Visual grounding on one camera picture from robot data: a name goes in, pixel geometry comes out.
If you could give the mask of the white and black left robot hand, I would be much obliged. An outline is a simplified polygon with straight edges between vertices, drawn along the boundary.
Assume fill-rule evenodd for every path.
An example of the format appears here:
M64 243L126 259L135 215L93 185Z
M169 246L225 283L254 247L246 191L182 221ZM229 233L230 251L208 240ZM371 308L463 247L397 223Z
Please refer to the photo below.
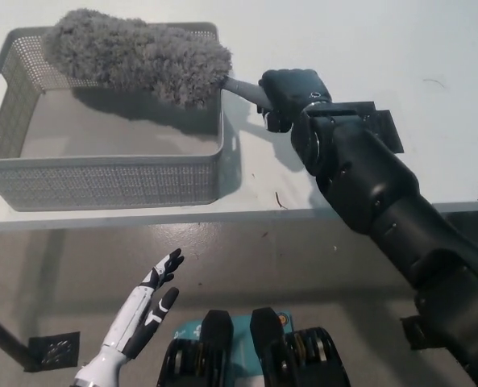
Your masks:
M179 289L170 288L157 303L152 300L153 295L174 278L183 260L180 248L169 253L131 291L103 340L104 348L111 348L129 360L141 353L172 308Z

